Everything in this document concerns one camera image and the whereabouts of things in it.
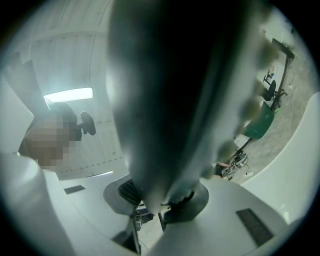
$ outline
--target white curved surface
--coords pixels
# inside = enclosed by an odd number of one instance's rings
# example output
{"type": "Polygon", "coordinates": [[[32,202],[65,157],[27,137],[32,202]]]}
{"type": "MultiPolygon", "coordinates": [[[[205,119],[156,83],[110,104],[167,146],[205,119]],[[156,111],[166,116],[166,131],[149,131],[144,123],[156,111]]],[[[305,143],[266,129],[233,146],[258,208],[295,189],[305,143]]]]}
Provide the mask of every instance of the white curved surface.
{"type": "Polygon", "coordinates": [[[295,133],[280,154],[242,186],[283,216],[303,217],[320,182],[320,92],[309,100],[295,133]]]}
{"type": "Polygon", "coordinates": [[[67,183],[68,180],[61,184],[55,172],[43,170],[43,173],[54,213],[77,256],[136,255],[111,240],[119,231],[126,228],[127,218],[129,218],[116,214],[103,201],[102,184],[104,183],[103,188],[105,188],[106,184],[112,182],[114,178],[104,175],[73,179],[67,183]],[[69,188],[78,185],[84,185],[86,189],[69,195],[65,193],[64,186],[69,188]],[[88,218],[88,213],[96,218],[95,221],[93,218],[88,218]]]}
{"type": "Polygon", "coordinates": [[[0,75],[0,152],[18,152],[34,115],[0,75]]]}

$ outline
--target fluorescent light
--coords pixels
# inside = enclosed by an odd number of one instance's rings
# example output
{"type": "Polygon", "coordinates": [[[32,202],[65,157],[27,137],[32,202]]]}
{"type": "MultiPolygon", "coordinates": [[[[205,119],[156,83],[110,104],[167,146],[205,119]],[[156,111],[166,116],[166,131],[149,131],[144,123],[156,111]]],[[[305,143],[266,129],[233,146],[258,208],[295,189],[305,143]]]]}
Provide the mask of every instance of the fluorescent light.
{"type": "Polygon", "coordinates": [[[97,177],[97,176],[106,175],[106,174],[112,174],[112,173],[113,173],[113,171],[111,170],[111,171],[108,171],[108,172],[105,172],[105,173],[94,174],[94,175],[91,175],[91,176],[87,176],[87,178],[89,178],[89,177],[97,177]]]}
{"type": "Polygon", "coordinates": [[[52,102],[70,102],[75,100],[91,99],[93,97],[92,88],[79,88],[64,90],[43,96],[52,102]]]}

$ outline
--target white panel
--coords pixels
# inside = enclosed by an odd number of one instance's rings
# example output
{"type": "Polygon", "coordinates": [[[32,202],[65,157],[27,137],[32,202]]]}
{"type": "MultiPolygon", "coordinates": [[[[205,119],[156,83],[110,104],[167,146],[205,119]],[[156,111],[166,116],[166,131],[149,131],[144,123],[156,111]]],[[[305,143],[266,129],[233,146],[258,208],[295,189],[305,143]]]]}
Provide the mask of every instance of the white panel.
{"type": "Polygon", "coordinates": [[[57,15],[57,9],[64,4],[64,1],[48,1],[35,14],[35,30],[34,33],[39,34],[43,31],[52,29],[54,16],[57,15]]]}
{"type": "Polygon", "coordinates": [[[101,124],[96,125],[96,129],[99,132],[99,140],[100,140],[105,161],[108,162],[109,160],[111,160],[111,157],[110,157],[111,152],[109,147],[110,142],[108,140],[109,139],[108,132],[110,131],[110,129],[102,126],[101,124]]]}
{"type": "Polygon", "coordinates": [[[31,57],[44,95],[89,86],[92,36],[69,36],[32,46],[31,57]]]}
{"type": "Polygon", "coordinates": [[[81,159],[82,163],[84,162],[84,165],[82,166],[84,170],[91,166],[92,160],[87,155],[87,152],[86,152],[85,147],[83,145],[81,145],[80,159],[81,159]]]}
{"type": "Polygon", "coordinates": [[[92,153],[94,154],[95,164],[100,164],[104,162],[105,156],[103,150],[100,146],[97,134],[94,136],[85,135],[86,141],[88,142],[89,148],[91,148],[92,153]]]}
{"type": "Polygon", "coordinates": [[[319,186],[320,92],[309,100],[293,136],[261,172],[242,186],[288,222],[303,217],[319,186]]]}
{"type": "Polygon", "coordinates": [[[105,10],[106,0],[70,0],[65,1],[61,11],[59,27],[79,25],[98,25],[105,10]]]}
{"type": "Polygon", "coordinates": [[[89,84],[93,91],[95,101],[92,104],[93,118],[96,123],[105,123],[111,121],[111,110],[108,103],[106,91],[106,37],[95,36],[91,60],[89,84]]]}
{"type": "Polygon", "coordinates": [[[99,22],[100,26],[104,26],[109,23],[109,20],[111,17],[112,4],[113,4],[113,0],[106,1],[105,9],[104,9],[103,15],[101,17],[101,20],[99,22]]]}
{"type": "Polygon", "coordinates": [[[3,75],[0,76],[0,84],[0,151],[18,152],[34,116],[21,102],[3,75]]]}
{"type": "Polygon", "coordinates": [[[117,158],[121,159],[122,158],[122,150],[120,147],[118,134],[115,130],[113,131],[113,141],[114,141],[115,155],[117,158]]]}
{"type": "Polygon", "coordinates": [[[89,142],[88,142],[88,135],[83,136],[82,135],[82,149],[84,151],[85,156],[90,160],[88,166],[92,167],[92,165],[97,163],[95,153],[93,152],[93,149],[91,148],[89,142]]]}
{"type": "Polygon", "coordinates": [[[116,147],[115,147],[115,140],[114,140],[114,132],[108,131],[107,132],[107,139],[108,139],[108,149],[109,149],[109,161],[113,161],[116,158],[116,147]]]}
{"type": "Polygon", "coordinates": [[[113,181],[110,177],[62,181],[60,184],[54,173],[44,171],[44,176],[50,202],[75,255],[136,255],[110,240],[117,229],[124,230],[123,225],[128,222],[126,216],[114,213],[104,202],[104,187],[113,181]],[[86,189],[69,195],[65,193],[64,188],[77,185],[86,189]]]}

